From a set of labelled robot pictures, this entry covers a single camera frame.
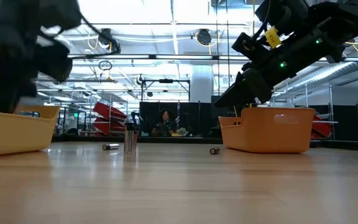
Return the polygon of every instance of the person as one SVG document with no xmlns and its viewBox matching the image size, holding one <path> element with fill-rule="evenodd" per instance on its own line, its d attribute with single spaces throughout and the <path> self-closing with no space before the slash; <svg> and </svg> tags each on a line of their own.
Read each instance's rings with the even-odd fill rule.
<svg viewBox="0 0 358 224">
<path fill-rule="evenodd" d="M 153 128 L 153 137 L 171 136 L 177 129 L 177 124 L 173 120 L 173 113 L 169 110 L 163 110 L 160 115 L 160 121 Z"/>
</svg>

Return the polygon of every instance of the wooden table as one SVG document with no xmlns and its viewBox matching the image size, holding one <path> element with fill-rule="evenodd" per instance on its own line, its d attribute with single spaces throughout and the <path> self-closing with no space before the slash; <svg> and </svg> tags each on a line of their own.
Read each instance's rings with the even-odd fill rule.
<svg viewBox="0 0 358 224">
<path fill-rule="evenodd" d="M 358 151 L 248 154 L 209 145 L 52 144 L 0 157 L 0 223 L 354 223 Z"/>
</svg>

